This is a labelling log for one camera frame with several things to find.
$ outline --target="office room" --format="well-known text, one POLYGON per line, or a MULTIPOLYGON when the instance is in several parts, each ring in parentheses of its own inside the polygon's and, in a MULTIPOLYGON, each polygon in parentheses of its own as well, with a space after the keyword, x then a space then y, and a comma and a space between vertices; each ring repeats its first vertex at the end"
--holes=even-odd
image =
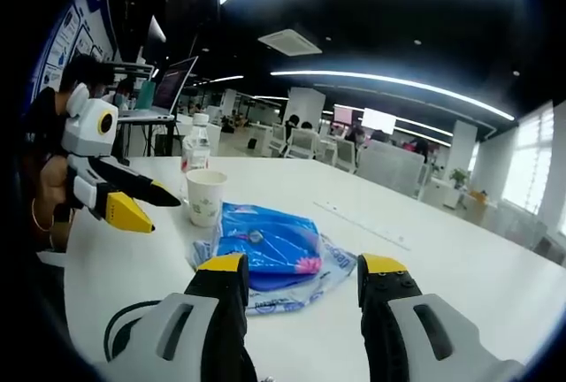
POLYGON ((15 96, 10 220, 58 375, 510 381, 560 366, 559 0, 43 11, 15 96))

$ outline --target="white partition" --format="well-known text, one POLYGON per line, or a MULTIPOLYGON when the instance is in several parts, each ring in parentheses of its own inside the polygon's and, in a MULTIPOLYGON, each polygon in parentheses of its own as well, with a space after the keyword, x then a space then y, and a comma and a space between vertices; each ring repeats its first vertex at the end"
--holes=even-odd
POLYGON ((357 175, 400 194, 413 196, 425 158, 405 149, 373 142, 358 154, 357 175))

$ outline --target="blue package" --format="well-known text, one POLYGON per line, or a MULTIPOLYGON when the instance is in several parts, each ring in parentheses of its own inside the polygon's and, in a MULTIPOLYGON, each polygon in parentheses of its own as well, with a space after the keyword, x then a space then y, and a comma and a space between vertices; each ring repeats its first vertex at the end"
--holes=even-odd
MULTIPOLYGON (((317 227, 308 218, 224 202, 215 255, 241 252, 248 255, 250 272, 304 276, 320 270, 319 239, 317 227)), ((278 286, 284 279, 272 281, 278 286)), ((307 278, 285 279, 283 285, 302 279, 307 278)))

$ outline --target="ceiling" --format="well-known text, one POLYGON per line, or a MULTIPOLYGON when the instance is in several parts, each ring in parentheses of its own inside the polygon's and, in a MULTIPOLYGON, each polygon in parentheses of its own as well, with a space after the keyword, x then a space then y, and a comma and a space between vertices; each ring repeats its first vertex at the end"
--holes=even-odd
MULTIPOLYGON (((274 77, 270 72, 329 70, 412 80, 519 118, 563 96, 552 64, 563 45, 560 9, 558 0, 229 0, 220 8, 219 21, 198 37, 195 70, 203 80, 244 75, 210 88, 250 95, 287 96, 292 86, 313 87, 326 95, 327 110, 334 103, 372 107, 447 131, 463 119, 478 126, 481 139, 515 123, 421 88, 329 75, 274 77), (287 28, 323 53, 288 57, 257 40, 287 28)), ((164 0, 111 0, 111 12, 125 60, 135 60, 152 15, 167 34, 164 0)), ((188 37, 168 45, 172 62, 187 57, 193 41, 188 37)))

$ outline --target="white table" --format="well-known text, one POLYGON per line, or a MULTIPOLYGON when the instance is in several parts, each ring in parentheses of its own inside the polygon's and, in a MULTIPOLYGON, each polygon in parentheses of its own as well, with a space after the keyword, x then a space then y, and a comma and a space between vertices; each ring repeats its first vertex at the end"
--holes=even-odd
MULTIPOLYGON (((355 254, 403 262, 424 293, 439 294, 474 322, 484 347, 500 359, 528 361, 564 311, 563 268, 394 191, 314 160, 213 157, 210 166, 228 175, 227 201, 313 218, 355 254)), ((176 157, 132 159, 132 167, 179 188, 176 157)), ((142 207, 153 234, 120 232, 84 211, 73 224, 65 306, 73 343, 91 362, 103 360, 103 333, 114 313, 183 292, 194 274, 183 255, 203 234, 182 209, 142 207)), ((246 346, 258 376, 369 380, 360 316, 354 272, 305 309, 250 317, 246 346)))

